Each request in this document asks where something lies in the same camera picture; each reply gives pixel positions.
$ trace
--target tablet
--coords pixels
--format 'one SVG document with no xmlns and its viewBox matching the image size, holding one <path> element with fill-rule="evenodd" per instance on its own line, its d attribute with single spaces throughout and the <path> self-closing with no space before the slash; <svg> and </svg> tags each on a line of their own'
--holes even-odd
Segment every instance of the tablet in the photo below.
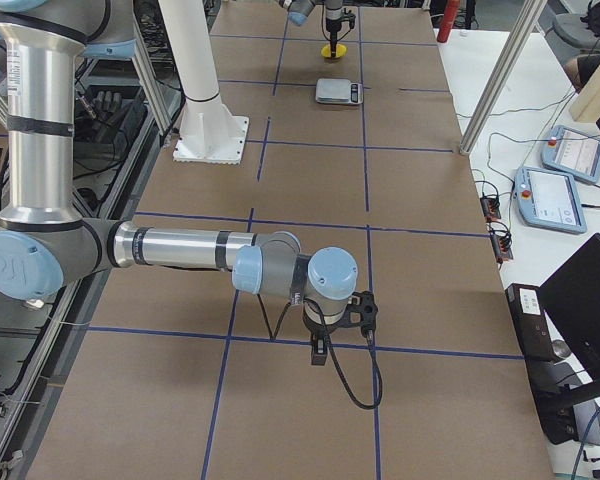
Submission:
<svg viewBox="0 0 600 480">
<path fill-rule="evenodd" d="M 596 183 L 600 178 L 600 138 L 558 125 L 542 148 L 542 164 L 570 173 L 576 180 Z"/>
<path fill-rule="evenodd" d="M 576 183 L 570 173 L 522 167 L 516 174 L 514 193 L 527 224 L 568 233 L 587 231 Z"/>
</svg>

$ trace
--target yellow base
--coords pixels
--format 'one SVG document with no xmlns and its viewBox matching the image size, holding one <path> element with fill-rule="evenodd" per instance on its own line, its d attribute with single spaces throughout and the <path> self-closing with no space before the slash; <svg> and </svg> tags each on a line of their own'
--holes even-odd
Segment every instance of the yellow base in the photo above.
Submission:
<svg viewBox="0 0 600 480">
<path fill-rule="evenodd" d="M 320 50 L 320 53 L 322 54 L 322 56 L 324 58 L 342 58 L 347 53 L 347 46 L 343 45 L 342 43 L 337 44 L 335 57 L 331 56 L 331 46 L 330 45 L 325 45 L 324 47 L 322 47 L 322 50 Z"/>
</svg>

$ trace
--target black device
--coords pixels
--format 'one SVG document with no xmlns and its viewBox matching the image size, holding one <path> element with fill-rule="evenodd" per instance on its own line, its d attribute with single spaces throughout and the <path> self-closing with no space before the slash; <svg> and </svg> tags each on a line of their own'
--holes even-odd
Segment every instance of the black device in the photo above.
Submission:
<svg viewBox="0 0 600 480">
<path fill-rule="evenodd" d="M 512 283 L 506 290 L 511 318 L 525 358 L 554 362 L 547 319 L 538 300 L 538 287 Z"/>
<path fill-rule="evenodd" d="M 592 382 L 558 393 L 534 388 L 545 433 L 559 443 L 557 432 L 572 407 L 600 397 L 600 234 L 594 234 L 538 289 L 538 299 L 562 338 L 589 373 Z M 573 438 L 565 435 L 564 440 Z"/>
</svg>

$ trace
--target red bottle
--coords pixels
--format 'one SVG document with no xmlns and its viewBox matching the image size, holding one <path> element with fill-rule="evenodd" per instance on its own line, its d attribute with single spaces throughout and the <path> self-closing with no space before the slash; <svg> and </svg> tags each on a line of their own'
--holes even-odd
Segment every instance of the red bottle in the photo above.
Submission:
<svg viewBox="0 0 600 480">
<path fill-rule="evenodd" d="M 458 15 L 458 8 L 460 8 L 460 0 L 449 0 L 447 2 L 440 30 L 438 31 L 438 42 L 445 43 L 449 39 L 449 34 Z"/>
</svg>

